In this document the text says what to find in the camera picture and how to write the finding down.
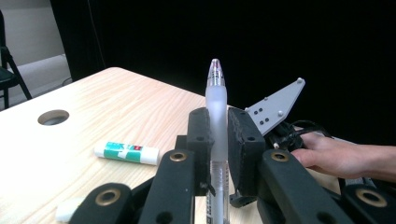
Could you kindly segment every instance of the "black plastic part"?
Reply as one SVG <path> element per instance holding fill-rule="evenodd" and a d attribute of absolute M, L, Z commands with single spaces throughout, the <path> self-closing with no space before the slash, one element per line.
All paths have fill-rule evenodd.
<path fill-rule="evenodd" d="M 245 197 L 239 194 L 237 191 L 235 194 L 230 195 L 230 204 L 233 207 L 240 208 L 250 203 L 256 202 L 257 197 Z"/>
<path fill-rule="evenodd" d="M 194 206 L 194 153 L 183 149 L 168 151 L 138 223 L 193 223 Z"/>
<path fill-rule="evenodd" d="M 356 223 L 396 223 L 396 200 L 366 185 L 349 185 L 342 191 L 344 210 Z"/>
<path fill-rule="evenodd" d="M 122 224 L 131 223 L 133 208 L 131 189 L 123 184 L 108 183 L 93 191 L 85 198 L 70 224 Z"/>
<path fill-rule="evenodd" d="M 228 110 L 228 162 L 231 178 L 243 196 L 257 196 L 257 163 L 262 159 L 265 140 L 244 110 Z"/>
<path fill-rule="evenodd" d="M 187 135 L 178 135 L 176 137 L 175 148 L 187 149 Z"/>
<path fill-rule="evenodd" d="M 264 194 L 271 191 L 287 222 L 352 223 L 288 151 L 266 150 L 262 154 L 259 170 L 267 186 L 258 188 L 264 189 Z"/>
<path fill-rule="evenodd" d="M 142 214 L 143 207 L 145 206 L 146 198 L 149 195 L 149 190 L 151 188 L 152 181 L 154 177 L 150 178 L 143 184 L 137 186 L 131 190 L 131 203 L 133 220 L 132 224 L 137 224 Z"/>
<path fill-rule="evenodd" d="M 377 179 L 373 179 L 373 182 L 378 189 L 381 189 L 393 198 L 396 198 L 396 183 Z"/>
<path fill-rule="evenodd" d="M 264 138 L 267 143 L 271 143 L 271 146 L 274 143 L 278 143 L 279 149 L 293 151 L 294 149 L 303 147 L 303 139 L 300 136 L 292 135 L 293 132 L 294 127 L 283 121 L 276 125 Z"/>
<path fill-rule="evenodd" d="M 269 204 L 265 200 L 257 199 L 257 209 L 259 210 L 262 223 L 265 224 L 284 224 L 285 217 L 279 208 L 273 204 Z"/>
<path fill-rule="evenodd" d="M 187 150 L 195 154 L 195 196 L 206 196 L 210 186 L 210 149 L 214 143 L 210 136 L 207 109 L 201 107 L 192 110 L 189 115 Z"/>

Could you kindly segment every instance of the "hole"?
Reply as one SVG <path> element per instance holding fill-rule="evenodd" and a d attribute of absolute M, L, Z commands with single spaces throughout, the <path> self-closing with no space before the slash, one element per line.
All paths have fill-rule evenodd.
<path fill-rule="evenodd" d="M 158 224 L 169 224 L 172 220 L 173 218 L 170 212 L 161 212 L 155 219 Z"/>
<path fill-rule="evenodd" d="M 102 199 L 104 201 L 112 200 L 114 197 L 116 197 L 116 194 L 114 192 L 107 192 L 104 195 L 102 195 Z"/>
<path fill-rule="evenodd" d="M 318 220 L 319 220 L 321 223 L 325 223 L 325 224 L 334 224 L 334 223 L 337 223 L 332 215 L 330 215 L 330 214 L 328 214 L 328 213 L 325 213 L 325 212 L 319 212 L 319 213 L 317 214 L 317 217 L 318 217 Z"/>
<path fill-rule="evenodd" d="M 38 117 L 38 123 L 46 126 L 56 125 L 69 118 L 69 113 L 64 110 L 51 110 Z"/>
<path fill-rule="evenodd" d="M 388 205 L 382 195 L 370 189 L 357 189 L 356 196 L 363 202 L 374 207 L 386 207 Z"/>
<path fill-rule="evenodd" d="M 95 202 L 101 206 L 108 206 L 116 202 L 120 196 L 119 189 L 107 189 L 96 196 Z"/>
<path fill-rule="evenodd" d="M 187 159 L 187 155 L 182 152 L 174 152 L 170 156 L 171 161 L 184 161 Z"/>
<path fill-rule="evenodd" d="M 288 161 L 289 156 L 284 154 L 283 152 L 273 152 L 271 153 L 271 158 L 274 161 Z"/>

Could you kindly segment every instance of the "wooden table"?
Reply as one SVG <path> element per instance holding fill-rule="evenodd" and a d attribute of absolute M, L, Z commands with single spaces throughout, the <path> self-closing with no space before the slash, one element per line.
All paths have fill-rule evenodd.
<path fill-rule="evenodd" d="M 61 202 L 116 182 L 131 189 L 157 166 L 97 158 L 100 140 L 173 149 L 187 133 L 188 115 L 205 98 L 160 81 L 109 68 L 0 113 L 0 223 L 56 223 Z M 42 125 L 63 110 L 69 118 Z M 205 223 L 205 198 L 196 198 L 195 223 Z M 256 204 L 231 207 L 232 223 L 261 223 Z"/>

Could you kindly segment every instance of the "table grommet hole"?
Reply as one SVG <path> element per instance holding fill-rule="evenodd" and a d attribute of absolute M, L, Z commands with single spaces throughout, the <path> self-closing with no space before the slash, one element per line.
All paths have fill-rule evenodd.
<path fill-rule="evenodd" d="M 65 110 L 51 110 L 40 117 L 38 117 L 38 123 L 41 125 L 52 126 L 63 123 L 69 118 L 69 113 Z"/>

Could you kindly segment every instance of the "white pen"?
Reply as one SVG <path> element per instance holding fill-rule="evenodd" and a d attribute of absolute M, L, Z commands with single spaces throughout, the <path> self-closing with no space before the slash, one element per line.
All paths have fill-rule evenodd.
<path fill-rule="evenodd" d="M 230 223 L 228 187 L 228 136 L 227 136 L 227 90 L 220 62 L 213 59 L 207 77 L 206 108 L 209 111 L 210 131 L 214 145 L 210 155 L 211 185 L 215 195 L 207 193 L 206 223 Z"/>

